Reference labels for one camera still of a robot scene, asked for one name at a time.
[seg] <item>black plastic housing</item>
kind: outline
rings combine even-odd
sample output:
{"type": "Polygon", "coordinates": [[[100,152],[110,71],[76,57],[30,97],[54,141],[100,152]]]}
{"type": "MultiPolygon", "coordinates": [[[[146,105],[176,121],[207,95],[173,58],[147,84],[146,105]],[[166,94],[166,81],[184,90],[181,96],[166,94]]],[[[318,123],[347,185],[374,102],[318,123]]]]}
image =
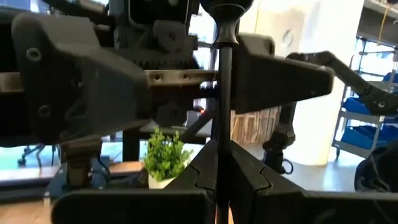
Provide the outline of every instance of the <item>black plastic housing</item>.
{"type": "Polygon", "coordinates": [[[333,71],[274,56],[272,38],[241,34],[233,52],[233,98],[237,114],[331,93],[333,71]]]}

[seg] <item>black rod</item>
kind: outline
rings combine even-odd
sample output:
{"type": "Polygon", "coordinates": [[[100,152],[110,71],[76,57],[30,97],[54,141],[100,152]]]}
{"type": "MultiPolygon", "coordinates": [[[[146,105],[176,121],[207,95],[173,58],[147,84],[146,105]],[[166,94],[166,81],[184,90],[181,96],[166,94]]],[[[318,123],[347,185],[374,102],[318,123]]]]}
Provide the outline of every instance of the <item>black rod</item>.
{"type": "Polygon", "coordinates": [[[229,161],[231,149],[231,69],[232,48],[220,48],[220,79],[218,81],[218,175],[217,223],[228,223],[229,218],[229,161]]]}

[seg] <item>white pot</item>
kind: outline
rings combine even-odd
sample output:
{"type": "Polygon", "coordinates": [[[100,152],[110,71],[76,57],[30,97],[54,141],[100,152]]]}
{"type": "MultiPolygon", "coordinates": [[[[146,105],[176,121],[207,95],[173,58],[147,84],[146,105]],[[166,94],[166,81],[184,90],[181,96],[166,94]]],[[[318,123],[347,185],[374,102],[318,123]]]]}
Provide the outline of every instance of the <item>white pot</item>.
{"type": "Polygon", "coordinates": [[[148,186],[149,186],[149,189],[163,189],[169,183],[171,183],[171,181],[173,181],[174,179],[175,179],[175,177],[167,179],[167,180],[157,181],[150,174],[148,174],[148,186]]]}

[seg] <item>green plant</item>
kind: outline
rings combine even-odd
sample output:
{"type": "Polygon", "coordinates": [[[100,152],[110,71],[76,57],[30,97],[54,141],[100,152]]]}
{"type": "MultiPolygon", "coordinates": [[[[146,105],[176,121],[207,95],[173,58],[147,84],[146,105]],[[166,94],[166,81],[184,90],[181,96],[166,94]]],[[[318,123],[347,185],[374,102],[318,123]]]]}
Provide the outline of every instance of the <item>green plant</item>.
{"type": "Polygon", "coordinates": [[[183,142],[179,140],[178,131],[173,138],[164,136],[159,128],[148,139],[148,152],[144,158],[144,167],[157,181],[162,181],[178,176],[184,169],[192,154],[183,151],[183,142]]]}

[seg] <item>metal plate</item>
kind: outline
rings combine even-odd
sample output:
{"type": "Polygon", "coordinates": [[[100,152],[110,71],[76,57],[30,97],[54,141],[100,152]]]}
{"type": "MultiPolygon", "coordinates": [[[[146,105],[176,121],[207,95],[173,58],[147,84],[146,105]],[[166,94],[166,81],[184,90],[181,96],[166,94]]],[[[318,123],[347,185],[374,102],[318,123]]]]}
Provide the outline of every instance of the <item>metal plate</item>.
{"type": "Polygon", "coordinates": [[[149,86],[198,85],[215,80],[215,70],[146,70],[149,86]]]}
{"type": "MultiPolygon", "coordinates": [[[[199,85],[213,81],[218,74],[215,70],[146,70],[148,85],[183,86],[199,85]]],[[[0,73],[0,94],[23,92],[21,78],[18,72],[0,73]]]]}

